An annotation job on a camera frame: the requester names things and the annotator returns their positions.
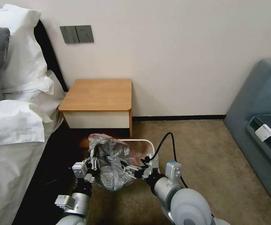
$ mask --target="black cable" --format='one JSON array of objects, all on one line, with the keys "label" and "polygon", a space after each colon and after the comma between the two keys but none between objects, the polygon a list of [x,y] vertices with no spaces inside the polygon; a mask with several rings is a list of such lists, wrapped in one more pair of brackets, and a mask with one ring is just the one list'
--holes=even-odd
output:
[{"label": "black cable", "polygon": [[[160,143],[159,143],[159,145],[158,145],[158,147],[157,147],[157,149],[156,149],[156,151],[155,151],[153,157],[150,158],[149,161],[153,160],[153,159],[155,158],[155,156],[158,154],[158,152],[159,152],[159,150],[160,150],[160,148],[161,148],[161,146],[162,146],[164,140],[168,137],[169,134],[170,134],[171,137],[172,137],[172,145],[173,145],[173,155],[174,155],[174,160],[175,160],[175,162],[177,162],[176,151],[175,151],[174,136],[173,136],[173,134],[172,134],[171,132],[166,133],[166,135],[165,135],[165,136],[163,137],[163,139],[160,141]],[[180,180],[181,180],[181,182],[183,183],[183,185],[185,186],[185,188],[188,188],[188,186],[186,185],[186,183],[185,183],[185,181],[183,180],[182,176],[180,176]]]}]

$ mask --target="white pillow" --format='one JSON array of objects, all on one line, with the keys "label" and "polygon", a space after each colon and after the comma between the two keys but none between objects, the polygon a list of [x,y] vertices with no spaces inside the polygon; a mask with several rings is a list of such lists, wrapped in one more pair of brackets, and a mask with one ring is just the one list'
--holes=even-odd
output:
[{"label": "white pillow", "polygon": [[0,101],[0,145],[44,142],[43,123],[52,120],[37,105],[16,100]]},{"label": "white pillow", "polygon": [[39,11],[9,4],[0,9],[0,27],[8,28],[11,33],[5,71],[0,77],[4,93],[35,90],[25,85],[46,75],[47,64],[33,33],[40,15]]}]

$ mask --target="white bedsheet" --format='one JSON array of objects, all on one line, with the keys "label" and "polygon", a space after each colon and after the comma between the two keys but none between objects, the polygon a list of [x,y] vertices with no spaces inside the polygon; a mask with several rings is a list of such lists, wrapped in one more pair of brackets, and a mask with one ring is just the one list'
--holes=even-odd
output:
[{"label": "white bedsheet", "polygon": [[12,224],[47,140],[62,122],[57,107],[65,94],[54,73],[48,71],[47,76],[54,81],[49,93],[37,90],[5,95],[6,99],[38,105],[53,122],[43,124],[44,142],[0,145],[0,225]]},{"label": "white bedsheet", "polygon": [[44,142],[0,145],[0,225],[12,224],[52,133],[53,123],[44,124],[44,130]]}]

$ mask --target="wall outlet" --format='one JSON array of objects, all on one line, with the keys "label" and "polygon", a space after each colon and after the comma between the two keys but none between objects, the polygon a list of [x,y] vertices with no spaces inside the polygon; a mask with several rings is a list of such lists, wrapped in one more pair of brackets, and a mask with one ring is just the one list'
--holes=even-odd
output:
[{"label": "wall outlet", "polygon": [[91,25],[75,26],[80,43],[94,42]]}]

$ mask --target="clear plastic bag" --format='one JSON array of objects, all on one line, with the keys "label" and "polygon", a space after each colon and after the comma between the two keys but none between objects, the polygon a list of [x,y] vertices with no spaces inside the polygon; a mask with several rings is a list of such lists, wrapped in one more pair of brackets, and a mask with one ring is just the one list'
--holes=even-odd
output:
[{"label": "clear plastic bag", "polygon": [[96,182],[108,191],[117,191],[131,184],[134,179],[124,176],[120,161],[128,165],[136,165],[136,155],[129,145],[105,134],[91,134],[89,136],[89,152],[94,154],[98,145],[98,165],[100,174],[95,177]]}]

